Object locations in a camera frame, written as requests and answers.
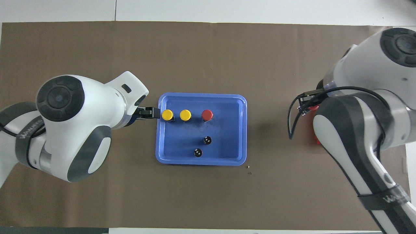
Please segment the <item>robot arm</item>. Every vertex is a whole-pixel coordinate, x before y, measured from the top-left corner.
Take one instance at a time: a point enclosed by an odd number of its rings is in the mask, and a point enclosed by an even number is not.
[[[106,84],[77,75],[52,78],[36,104],[0,112],[1,184],[17,162],[69,182],[91,175],[106,158],[111,129],[136,118],[159,118],[157,108],[138,106],[148,93],[130,72]]]
[[[393,28],[353,45],[317,90],[298,96],[298,116],[320,104],[318,140],[388,234],[416,233],[415,207],[379,161],[381,150],[416,140],[415,89],[416,32]]]

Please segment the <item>brown paper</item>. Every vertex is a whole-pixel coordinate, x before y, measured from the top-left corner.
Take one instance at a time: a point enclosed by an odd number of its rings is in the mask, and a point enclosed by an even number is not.
[[[34,101],[63,74],[108,82],[128,70],[157,106],[165,92],[240,94],[248,102],[248,156],[239,167],[155,158],[156,121],[112,132],[103,166],[68,183],[17,165],[0,189],[0,226],[378,230],[311,116],[293,140],[287,110],[354,43],[381,27],[188,22],[4,23],[1,106]],[[404,147],[382,153],[409,191]]]

